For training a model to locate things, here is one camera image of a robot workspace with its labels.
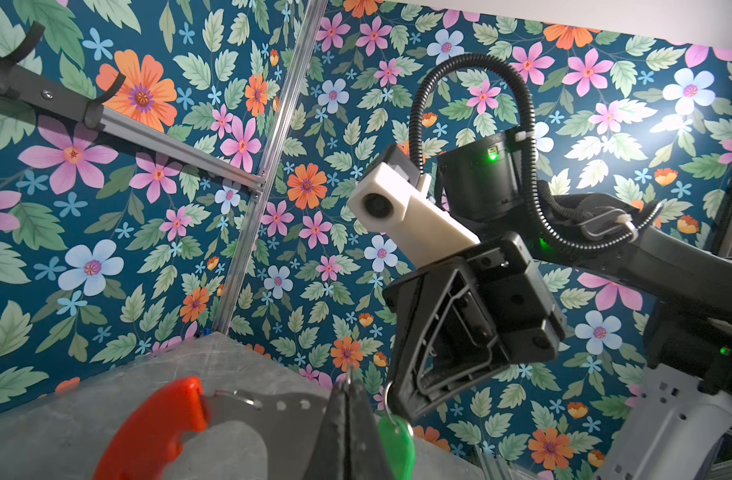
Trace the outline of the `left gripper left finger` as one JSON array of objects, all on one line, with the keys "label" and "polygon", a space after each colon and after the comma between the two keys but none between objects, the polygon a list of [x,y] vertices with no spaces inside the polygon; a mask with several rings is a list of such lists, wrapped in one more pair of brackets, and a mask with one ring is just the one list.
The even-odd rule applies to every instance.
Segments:
[{"label": "left gripper left finger", "polygon": [[350,475],[349,390],[347,380],[333,387],[303,479],[345,480]]}]

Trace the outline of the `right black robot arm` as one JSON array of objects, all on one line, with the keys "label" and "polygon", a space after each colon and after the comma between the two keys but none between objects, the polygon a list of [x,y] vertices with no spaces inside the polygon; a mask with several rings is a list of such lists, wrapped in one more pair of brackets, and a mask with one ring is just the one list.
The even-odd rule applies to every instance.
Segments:
[{"label": "right black robot arm", "polygon": [[607,194],[553,195],[537,177],[529,88],[515,69],[463,54],[431,70],[414,97],[411,161],[422,164],[431,92],[468,68],[498,75],[519,122],[438,163],[447,210],[395,210],[414,271],[385,297],[398,319],[387,406],[415,421],[512,364],[556,358],[568,329],[537,265],[576,267],[653,295],[639,400],[597,471],[600,479],[694,479],[732,427],[732,260],[679,241],[642,208]]}]

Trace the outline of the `green key tag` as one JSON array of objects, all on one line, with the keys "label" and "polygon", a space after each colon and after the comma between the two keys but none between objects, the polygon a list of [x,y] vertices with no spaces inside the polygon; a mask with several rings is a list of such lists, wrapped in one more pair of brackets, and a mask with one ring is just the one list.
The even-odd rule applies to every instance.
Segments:
[{"label": "green key tag", "polygon": [[377,430],[390,472],[396,480],[411,480],[416,462],[414,431],[411,424],[394,414],[389,405],[392,381],[385,386],[383,395],[384,416],[377,423]]}]

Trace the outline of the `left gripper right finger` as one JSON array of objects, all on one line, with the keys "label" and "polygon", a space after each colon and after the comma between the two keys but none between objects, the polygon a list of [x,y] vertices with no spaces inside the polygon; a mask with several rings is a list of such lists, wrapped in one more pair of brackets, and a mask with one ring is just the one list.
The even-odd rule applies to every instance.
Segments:
[{"label": "left gripper right finger", "polygon": [[365,387],[349,384],[349,478],[393,479]]}]

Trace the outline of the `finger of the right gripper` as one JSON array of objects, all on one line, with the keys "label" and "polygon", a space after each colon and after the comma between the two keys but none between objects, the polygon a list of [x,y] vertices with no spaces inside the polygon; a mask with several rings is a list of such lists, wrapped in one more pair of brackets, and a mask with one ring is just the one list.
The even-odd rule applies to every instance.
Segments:
[{"label": "finger of the right gripper", "polygon": [[387,306],[396,315],[396,333],[388,381],[387,404],[406,420],[419,420],[431,401],[418,386],[423,342],[433,322],[437,300],[425,281],[392,284],[385,291]]},{"label": "finger of the right gripper", "polygon": [[426,413],[445,400],[489,379],[502,368],[498,335],[481,300],[471,268],[454,258],[421,269],[401,281],[425,281],[437,300],[423,342],[418,386],[431,401]]}]

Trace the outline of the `metal key organizer red handle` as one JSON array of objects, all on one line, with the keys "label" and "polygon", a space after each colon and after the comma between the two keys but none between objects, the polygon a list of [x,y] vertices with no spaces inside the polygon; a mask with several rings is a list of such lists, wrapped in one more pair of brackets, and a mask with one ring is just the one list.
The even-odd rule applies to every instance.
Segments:
[{"label": "metal key organizer red handle", "polygon": [[160,388],[118,429],[93,474],[95,479],[161,479],[184,444],[209,428],[237,422],[262,440],[270,479],[300,479],[311,460],[328,400],[293,392],[204,392],[190,376]]}]

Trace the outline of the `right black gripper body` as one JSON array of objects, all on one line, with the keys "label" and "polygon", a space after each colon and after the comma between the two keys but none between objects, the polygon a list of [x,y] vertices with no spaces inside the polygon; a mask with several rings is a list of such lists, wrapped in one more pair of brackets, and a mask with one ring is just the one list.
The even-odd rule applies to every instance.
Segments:
[{"label": "right black gripper body", "polygon": [[509,363],[550,362],[566,337],[566,316],[515,232],[463,252]]}]

